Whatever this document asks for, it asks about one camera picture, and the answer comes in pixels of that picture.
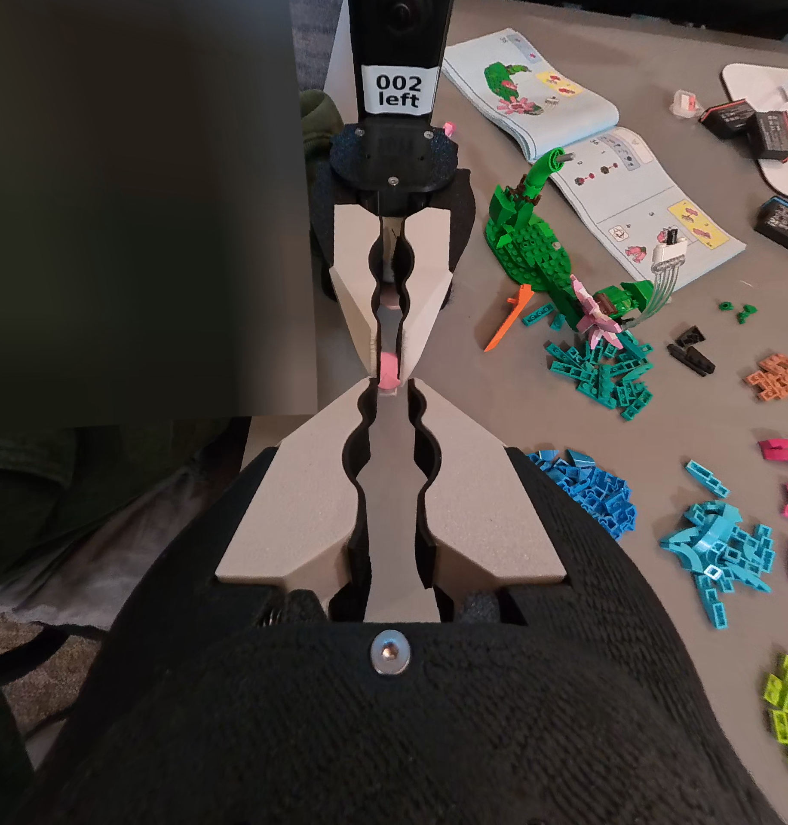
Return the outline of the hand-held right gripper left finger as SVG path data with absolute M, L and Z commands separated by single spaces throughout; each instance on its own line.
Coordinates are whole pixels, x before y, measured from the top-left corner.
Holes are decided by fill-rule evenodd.
M 331 620 L 365 619 L 371 561 L 358 474 L 370 459 L 377 391 L 377 379 L 358 381 L 279 443 L 219 581 L 310 591 Z

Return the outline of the pile of coral lego pieces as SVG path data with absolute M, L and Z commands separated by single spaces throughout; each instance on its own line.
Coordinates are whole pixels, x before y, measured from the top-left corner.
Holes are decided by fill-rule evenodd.
M 756 399 L 769 402 L 788 398 L 788 356 L 774 353 L 759 361 L 758 369 L 743 378 L 756 391 Z

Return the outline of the dark green jacket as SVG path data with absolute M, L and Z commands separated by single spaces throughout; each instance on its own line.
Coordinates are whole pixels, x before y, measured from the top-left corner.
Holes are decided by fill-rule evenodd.
M 229 418 L 0 436 L 0 586 L 187 466 Z

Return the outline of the pile of teal lego pieces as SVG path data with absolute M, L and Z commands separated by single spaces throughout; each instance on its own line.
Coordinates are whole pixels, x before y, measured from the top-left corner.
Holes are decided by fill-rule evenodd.
M 552 357 L 550 371 L 573 381 L 579 392 L 601 406 L 618 410 L 625 421 L 632 420 L 653 398 L 644 381 L 653 368 L 649 359 L 653 347 L 639 342 L 599 309 L 580 313 L 578 325 L 584 337 L 581 349 L 546 346 Z

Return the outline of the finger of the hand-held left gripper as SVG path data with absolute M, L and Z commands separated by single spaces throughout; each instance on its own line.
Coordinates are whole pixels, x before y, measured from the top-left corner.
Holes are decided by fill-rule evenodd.
M 356 352 L 368 375 L 379 376 L 379 283 L 371 270 L 380 220 L 362 205 L 334 207 L 334 262 L 329 275 Z
M 405 219 L 399 237 L 399 381 L 406 382 L 427 344 L 451 285 L 451 212 L 428 207 Z

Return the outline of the pile of light blue lego pieces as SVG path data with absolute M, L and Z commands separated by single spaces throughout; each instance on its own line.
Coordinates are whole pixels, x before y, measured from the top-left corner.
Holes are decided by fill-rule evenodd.
M 729 503 L 730 490 L 709 469 L 689 460 L 689 475 L 712 499 L 693 504 L 684 513 L 688 526 L 665 536 L 659 546 L 672 553 L 688 572 L 702 608 L 714 629 L 728 628 L 727 610 L 721 598 L 736 585 L 769 594 L 765 580 L 773 571 L 777 553 L 772 529 L 762 523 L 752 531 L 743 528 L 739 508 Z

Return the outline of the orange lego piece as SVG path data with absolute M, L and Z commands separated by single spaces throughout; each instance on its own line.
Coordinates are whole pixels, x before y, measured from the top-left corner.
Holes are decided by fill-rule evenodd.
M 505 337 L 512 325 L 523 315 L 523 311 L 527 304 L 534 296 L 535 292 L 531 284 L 521 284 L 516 294 L 509 296 L 506 299 L 506 304 L 509 306 L 509 312 L 503 320 L 502 325 L 494 333 L 484 348 L 484 352 L 492 351 Z

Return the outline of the green lego plant model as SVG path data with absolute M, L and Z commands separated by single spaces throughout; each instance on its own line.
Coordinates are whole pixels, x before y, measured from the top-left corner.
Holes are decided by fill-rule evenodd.
M 574 159 L 557 147 L 543 154 L 515 187 L 497 186 L 491 197 L 485 240 L 505 274 L 518 286 L 531 284 L 535 294 L 548 294 L 569 327 L 581 335 L 578 315 L 599 309 L 629 331 L 656 315 L 675 291 L 685 262 L 688 242 L 677 229 L 668 229 L 653 251 L 652 281 L 624 289 L 631 307 L 618 308 L 607 293 L 590 293 L 573 272 L 569 254 L 551 226 L 537 214 L 537 204 L 550 176 Z

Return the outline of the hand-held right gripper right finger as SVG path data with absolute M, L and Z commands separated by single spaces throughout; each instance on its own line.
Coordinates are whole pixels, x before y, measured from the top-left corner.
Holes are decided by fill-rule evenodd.
M 415 538 L 423 586 L 562 582 L 564 565 L 502 441 L 421 379 L 409 380 L 409 420 L 426 477 Z

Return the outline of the grey trousers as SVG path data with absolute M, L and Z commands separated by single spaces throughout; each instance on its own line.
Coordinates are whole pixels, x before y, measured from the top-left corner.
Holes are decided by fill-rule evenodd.
M 154 561 L 239 472 L 245 440 L 227 432 L 89 538 L 0 587 L 0 619 L 109 630 Z

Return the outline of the person's left forearm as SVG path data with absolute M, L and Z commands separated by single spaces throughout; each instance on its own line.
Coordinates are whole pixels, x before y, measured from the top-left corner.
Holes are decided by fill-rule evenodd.
M 343 118 L 332 98 L 320 89 L 300 93 L 300 118 L 306 163 L 327 158 L 331 139 L 344 129 Z

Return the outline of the lego instruction booklet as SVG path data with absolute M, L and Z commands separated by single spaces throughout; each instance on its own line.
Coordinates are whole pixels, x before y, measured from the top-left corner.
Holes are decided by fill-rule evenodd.
M 645 139 L 618 124 L 612 102 L 565 77 L 522 34 L 504 29 L 448 46 L 442 71 L 527 161 L 558 147 L 574 153 L 552 180 L 637 280 L 650 277 L 668 229 L 687 242 L 678 288 L 745 250 L 671 179 Z

